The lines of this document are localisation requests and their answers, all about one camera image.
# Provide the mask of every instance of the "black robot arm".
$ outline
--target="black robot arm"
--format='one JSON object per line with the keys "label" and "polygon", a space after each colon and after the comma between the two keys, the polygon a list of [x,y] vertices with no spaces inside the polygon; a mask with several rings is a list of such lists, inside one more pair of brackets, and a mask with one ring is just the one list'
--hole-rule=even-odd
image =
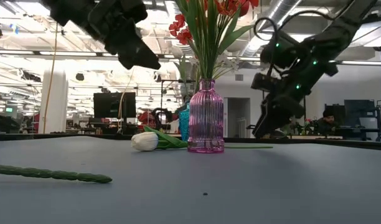
{"label": "black robot arm", "polygon": [[42,0],[50,16],[61,26],[74,22],[92,38],[105,44],[105,50],[127,69],[134,65],[159,69],[156,54],[137,34],[135,24],[147,18],[142,0]]}
{"label": "black robot arm", "polygon": [[281,27],[277,28],[276,38],[272,38],[261,53],[261,61],[289,69],[280,72],[280,79],[262,73],[254,77],[252,88],[269,92],[261,103],[261,116],[253,130],[256,138],[288,124],[292,116],[300,118],[304,115],[300,101],[311,93],[311,88],[324,73],[333,76],[338,72],[331,60],[349,46],[362,20],[376,2],[350,2],[322,33],[301,43],[282,32]]}

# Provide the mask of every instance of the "person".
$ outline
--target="person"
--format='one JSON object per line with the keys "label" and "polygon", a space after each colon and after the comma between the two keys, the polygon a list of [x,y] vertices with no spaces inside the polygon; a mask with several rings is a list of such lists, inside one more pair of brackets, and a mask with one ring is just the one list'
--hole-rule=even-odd
{"label": "person", "polygon": [[317,125],[319,134],[333,134],[338,127],[337,123],[334,121],[333,111],[329,109],[323,111],[323,118],[317,121]]}

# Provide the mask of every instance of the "computer monitor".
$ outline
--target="computer monitor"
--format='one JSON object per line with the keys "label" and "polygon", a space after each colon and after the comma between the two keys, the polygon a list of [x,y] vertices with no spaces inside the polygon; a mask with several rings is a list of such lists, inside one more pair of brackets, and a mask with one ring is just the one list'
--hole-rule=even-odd
{"label": "computer monitor", "polygon": [[[120,99],[122,93],[94,93],[93,110],[95,118],[119,118]],[[121,104],[122,118],[136,117],[136,93],[125,93]]]}
{"label": "computer monitor", "polygon": [[347,126],[361,125],[359,118],[376,117],[374,100],[344,100],[344,106]]}

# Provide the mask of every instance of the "pillar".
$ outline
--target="pillar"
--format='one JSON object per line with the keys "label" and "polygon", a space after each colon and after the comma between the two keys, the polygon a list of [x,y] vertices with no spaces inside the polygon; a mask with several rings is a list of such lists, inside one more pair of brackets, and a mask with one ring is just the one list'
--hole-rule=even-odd
{"label": "pillar", "polygon": [[66,130],[68,78],[64,68],[64,62],[55,62],[47,114],[45,114],[45,109],[47,106],[48,89],[52,74],[52,63],[51,67],[44,70],[44,77],[42,80],[39,134],[64,132]]}

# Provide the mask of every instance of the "desk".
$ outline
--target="desk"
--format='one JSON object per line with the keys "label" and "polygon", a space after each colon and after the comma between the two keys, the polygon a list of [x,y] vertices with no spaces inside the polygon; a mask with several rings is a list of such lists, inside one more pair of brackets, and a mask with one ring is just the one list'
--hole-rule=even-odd
{"label": "desk", "polygon": [[290,139],[342,139],[342,136],[288,136]]}
{"label": "desk", "polygon": [[366,141],[366,133],[378,133],[380,130],[378,128],[337,128],[336,135],[343,136],[344,139],[358,139]]}
{"label": "desk", "polygon": [[0,141],[0,164],[113,178],[0,175],[0,223],[381,223],[381,151],[272,144],[206,155],[130,144],[86,136]]}

